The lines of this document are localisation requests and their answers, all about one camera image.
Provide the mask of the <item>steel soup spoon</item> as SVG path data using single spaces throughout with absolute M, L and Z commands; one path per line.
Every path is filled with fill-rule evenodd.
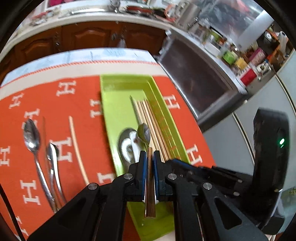
M 135 163 L 133 152 L 132 152 L 131 140 L 129 137 L 129 133 L 131 130 L 135 130 L 135 129 L 133 128 L 124 129 L 119 135 L 119 140 L 118 140 L 119 156 L 122 163 L 127 167 Z

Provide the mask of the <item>steel fork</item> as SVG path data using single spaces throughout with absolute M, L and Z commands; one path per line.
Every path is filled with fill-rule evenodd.
M 60 177 L 59 177 L 59 171 L 58 171 L 58 157 L 59 157 L 58 147 L 53 143 L 49 143 L 47 146 L 47 158 L 49 160 L 49 166 L 50 166 L 50 189 L 54 199 L 57 200 L 58 197 L 55 193 L 55 185 L 56 185 L 58 192 L 60 194 L 60 197 L 62 198 L 62 201 L 64 203 L 67 203 L 67 200 L 65 198 L 65 195 L 63 193 L 61 183 L 60 183 Z

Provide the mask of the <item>white ceramic spoon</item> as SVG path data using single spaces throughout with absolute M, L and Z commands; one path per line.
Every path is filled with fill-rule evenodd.
M 138 139 L 137 139 L 137 132 L 135 130 L 131 130 L 129 132 L 129 138 L 131 140 L 134 161 L 137 163 L 139 161 L 139 156 L 140 156 L 140 151 L 141 151 L 141 147 L 140 147 Z

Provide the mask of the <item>red-banded bamboo chopstick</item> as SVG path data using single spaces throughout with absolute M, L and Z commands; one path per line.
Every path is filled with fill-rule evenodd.
M 164 161 L 168 161 L 171 158 L 171 154 L 170 154 L 170 151 L 169 151 L 169 149 L 167 147 L 167 144 L 166 144 L 166 141 L 164 139 L 161 128 L 160 128 L 160 126 L 159 126 L 159 124 L 157 122 L 155 114 L 152 112 L 152 108 L 151 108 L 148 100 L 145 100 L 145 105 L 146 105 L 146 107 L 148 109 L 149 116 L 152 118 L 152 125 L 154 126 L 154 129 L 156 131 L 156 136 L 157 136 L 157 138 L 159 140 L 159 144 L 160 144 L 160 148 L 162 150 Z
M 158 144 L 157 137 L 154 133 L 151 119 L 149 117 L 149 114 L 147 113 L 147 108 L 144 106 L 143 102 L 140 100 L 137 100 L 136 103 L 139 108 L 140 116 L 142 117 L 142 122 L 148 126 L 150 131 L 151 140 L 149 142 L 149 146 L 152 147 L 154 151 L 160 151 L 160 146 Z
M 140 103 L 144 109 L 144 113 L 146 114 L 145 118 L 149 121 L 149 124 L 150 124 L 149 128 L 151 129 L 152 139 L 154 141 L 154 146 L 155 146 L 156 150 L 160 151 L 162 162 L 165 162 L 168 158 L 168 155 L 166 153 L 165 146 L 163 144 L 161 135 L 160 135 L 159 130 L 157 128 L 156 121 L 155 121 L 154 116 L 152 114 L 151 108 L 149 107 L 149 102 L 147 99 L 144 99 L 144 100 L 140 101 Z

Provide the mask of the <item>small steel spoon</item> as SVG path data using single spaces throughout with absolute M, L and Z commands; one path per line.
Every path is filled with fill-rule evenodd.
M 147 153 L 147 175 L 145 191 L 145 214 L 146 218 L 156 218 L 156 205 L 154 197 L 154 177 L 152 172 L 152 147 L 149 146 L 151 134 L 146 123 L 141 123 L 137 128 L 138 138 L 145 144 Z

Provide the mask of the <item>large steel spoon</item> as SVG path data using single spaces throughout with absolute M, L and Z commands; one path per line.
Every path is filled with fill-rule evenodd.
M 23 127 L 23 139 L 24 139 L 24 143 L 25 143 L 26 148 L 34 156 L 34 163 L 35 163 L 36 170 L 37 170 L 37 176 L 40 180 L 41 187 L 42 187 L 43 192 L 46 196 L 46 199 L 49 202 L 49 205 L 50 205 L 53 213 L 56 213 L 57 207 L 56 207 L 56 203 L 55 203 L 55 198 L 53 197 L 53 195 L 47 185 L 44 173 L 43 173 L 41 165 L 39 163 L 38 153 L 39 153 L 39 149 L 40 149 L 40 134 L 39 134 L 39 131 L 38 131 L 34 121 L 31 120 L 30 118 L 26 120 L 25 125 Z

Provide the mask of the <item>twisted metal chopstick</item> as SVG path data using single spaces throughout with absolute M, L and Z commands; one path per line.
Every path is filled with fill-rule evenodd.
M 130 100 L 131 100 L 132 107 L 133 107 L 133 110 L 134 110 L 136 118 L 137 118 L 137 123 L 138 123 L 138 125 L 140 125 L 140 124 L 144 123 L 144 120 L 143 120 L 142 114 L 140 112 L 140 109 L 137 105 L 137 101 L 132 96 L 130 96 Z

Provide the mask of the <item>orange H-pattern cloth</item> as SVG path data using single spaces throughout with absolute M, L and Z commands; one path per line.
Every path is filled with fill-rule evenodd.
M 18 74 L 1 88 L 1 185 L 24 237 L 53 215 L 37 176 L 33 154 L 23 141 L 25 120 L 32 119 L 40 131 L 39 162 L 44 174 L 48 174 L 42 135 L 42 116 L 45 117 L 47 144 L 53 142 L 60 150 L 59 175 L 67 200 L 85 187 L 70 134 L 69 116 L 74 120 L 89 181 L 107 184 L 115 177 L 101 107 L 100 76 L 103 74 L 139 74 L 156 78 L 190 163 L 194 166 L 215 165 L 200 128 L 159 64 L 87 61 Z

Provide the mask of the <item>red white canister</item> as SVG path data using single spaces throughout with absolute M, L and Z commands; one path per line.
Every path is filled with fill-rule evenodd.
M 249 85 L 255 78 L 257 77 L 257 73 L 252 69 L 248 69 L 243 73 L 243 75 L 240 77 L 240 80 L 242 83 L 247 86 Z

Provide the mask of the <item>grey cabinet with mesh doors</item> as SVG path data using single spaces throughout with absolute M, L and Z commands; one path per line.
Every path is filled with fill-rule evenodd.
M 231 109 L 247 94 L 230 68 L 188 33 L 170 29 L 157 62 L 199 125 Z

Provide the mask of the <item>green plastic tray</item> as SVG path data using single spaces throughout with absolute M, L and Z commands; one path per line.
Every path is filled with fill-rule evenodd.
M 132 98 L 149 101 L 171 156 L 189 163 L 185 146 L 168 104 L 156 84 L 156 78 L 149 75 L 104 74 L 100 76 L 100 90 L 110 151 L 118 176 L 127 172 L 119 156 L 119 135 L 126 128 L 138 126 Z M 174 229 L 174 215 L 165 202 L 156 205 L 156 218 L 144 217 L 143 202 L 129 202 L 127 208 L 140 240 L 155 240 Z

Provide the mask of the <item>green label bottle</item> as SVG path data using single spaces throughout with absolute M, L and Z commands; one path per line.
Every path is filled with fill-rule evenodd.
M 231 66 L 238 58 L 238 55 L 234 52 L 234 51 L 226 51 L 224 53 L 224 55 L 222 56 L 222 60 L 228 64 L 229 66 Z

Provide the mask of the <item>red frying pan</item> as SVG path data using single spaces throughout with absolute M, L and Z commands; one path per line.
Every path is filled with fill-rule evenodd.
M 128 13 L 143 14 L 143 15 L 151 15 L 154 13 L 152 9 L 146 8 L 143 6 L 126 6 L 125 10 Z

